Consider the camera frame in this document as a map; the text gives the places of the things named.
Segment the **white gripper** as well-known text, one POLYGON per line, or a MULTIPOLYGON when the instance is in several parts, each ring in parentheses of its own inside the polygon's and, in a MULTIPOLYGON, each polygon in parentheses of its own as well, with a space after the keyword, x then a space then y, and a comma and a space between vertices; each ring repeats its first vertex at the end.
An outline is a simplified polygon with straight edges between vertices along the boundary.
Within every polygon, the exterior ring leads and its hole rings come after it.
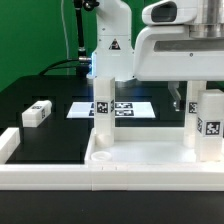
POLYGON ((146 27, 136 39, 133 73, 140 81, 170 81, 180 111, 178 81, 224 81, 224 39, 192 39, 184 25, 146 27))

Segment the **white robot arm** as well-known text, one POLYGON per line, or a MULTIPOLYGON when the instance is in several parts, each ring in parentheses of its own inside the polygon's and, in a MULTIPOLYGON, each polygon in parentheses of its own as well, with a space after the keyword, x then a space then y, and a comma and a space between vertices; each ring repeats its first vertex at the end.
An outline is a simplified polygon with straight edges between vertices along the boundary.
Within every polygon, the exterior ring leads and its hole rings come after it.
POLYGON ((131 41, 131 9, 122 0, 88 0, 96 10, 97 48, 90 76, 166 81, 177 110, 181 81, 224 81, 224 0, 160 0, 142 11, 131 41))

